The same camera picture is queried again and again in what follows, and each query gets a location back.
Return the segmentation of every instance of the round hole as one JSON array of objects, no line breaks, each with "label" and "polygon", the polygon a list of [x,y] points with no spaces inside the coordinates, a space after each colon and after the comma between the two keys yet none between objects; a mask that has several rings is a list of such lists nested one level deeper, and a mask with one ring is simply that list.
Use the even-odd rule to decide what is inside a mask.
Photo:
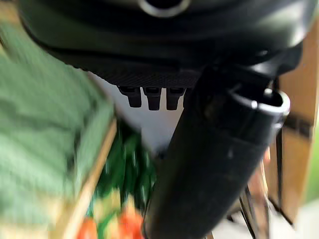
[{"label": "round hole", "polygon": [[155,17],[174,17],[185,11],[191,0],[138,0],[141,9]]},{"label": "round hole", "polygon": [[160,8],[168,9],[178,6],[183,0],[146,0],[150,5]]}]

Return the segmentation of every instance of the black cylindrical tube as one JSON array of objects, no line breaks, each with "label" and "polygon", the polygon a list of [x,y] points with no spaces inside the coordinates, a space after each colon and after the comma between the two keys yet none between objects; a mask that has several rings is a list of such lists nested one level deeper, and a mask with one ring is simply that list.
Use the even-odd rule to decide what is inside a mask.
[{"label": "black cylindrical tube", "polygon": [[147,239],[200,239],[225,216],[289,112],[286,94],[195,91],[162,162],[144,218]]}]

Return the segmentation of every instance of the red tomato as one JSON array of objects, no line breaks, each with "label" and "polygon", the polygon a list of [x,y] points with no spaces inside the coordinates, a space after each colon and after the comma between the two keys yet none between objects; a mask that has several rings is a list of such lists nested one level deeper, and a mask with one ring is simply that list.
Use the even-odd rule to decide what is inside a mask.
[{"label": "red tomato", "polygon": [[122,214],[119,220],[123,238],[143,239],[141,233],[142,217],[139,214]]},{"label": "red tomato", "polygon": [[92,218],[86,218],[78,233],[77,239],[97,239],[98,233],[96,224]]}]

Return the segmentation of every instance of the green towel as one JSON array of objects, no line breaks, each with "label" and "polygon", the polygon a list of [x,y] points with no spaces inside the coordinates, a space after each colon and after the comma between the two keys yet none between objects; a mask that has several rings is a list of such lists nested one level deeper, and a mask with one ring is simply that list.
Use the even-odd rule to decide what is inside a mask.
[{"label": "green towel", "polygon": [[21,29],[0,23],[0,40],[0,220],[48,225],[37,195],[77,198],[113,105],[84,72],[46,54]]}]

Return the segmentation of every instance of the wooden board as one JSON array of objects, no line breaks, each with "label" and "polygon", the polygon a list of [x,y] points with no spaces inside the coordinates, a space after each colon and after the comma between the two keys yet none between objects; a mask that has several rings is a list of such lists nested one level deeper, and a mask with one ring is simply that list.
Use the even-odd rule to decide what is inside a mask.
[{"label": "wooden board", "polygon": [[4,239],[74,239],[83,222],[92,195],[110,152],[117,131],[114,119],[103,142],[101,151],[75,203],[66,203],[61,198],[43,197],[42,203],[55,224],[55,229],[23,228],[16,225],[1,224],[0,238]]},{"label": "wooden board", "polygon": [[19,24],[19,16],[13,2],[0,1],[0,22]]},{"label": "wooden board", "polygon": [[[280,77],[281,90],[291,100],[291,112],[316,127],[318,110],[319,20],[317,19],[304,40],[300,65]],[[282,208],[293,223],[303,202],[308,167],[312,158],[314,138],[307,139],[296,132],[283,129]],[[277,157],[271,148],[272,162],[267,166],[267,182],[271,199],[278,205]]]}]

